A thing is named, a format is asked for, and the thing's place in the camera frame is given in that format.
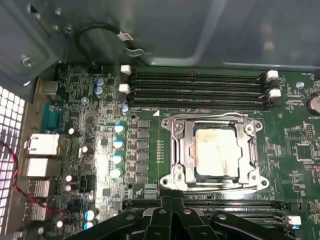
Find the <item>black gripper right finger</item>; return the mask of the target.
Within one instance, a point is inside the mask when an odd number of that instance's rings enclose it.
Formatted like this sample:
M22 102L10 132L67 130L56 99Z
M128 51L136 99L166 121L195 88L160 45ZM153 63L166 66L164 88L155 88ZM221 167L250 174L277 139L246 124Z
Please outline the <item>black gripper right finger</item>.
M225 211L214 211L210 219L197 208L185 207L181 198L173 199L173 209L180 232L179 240L292 240L283 231L266 228Z

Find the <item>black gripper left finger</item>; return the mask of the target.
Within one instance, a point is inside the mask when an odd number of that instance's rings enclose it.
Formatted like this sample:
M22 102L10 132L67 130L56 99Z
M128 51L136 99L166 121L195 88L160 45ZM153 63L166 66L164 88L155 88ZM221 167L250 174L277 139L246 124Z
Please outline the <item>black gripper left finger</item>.
M159 207L140 215L125 211L74 235L76 240L170 240L174 205L172 197L162 197Z

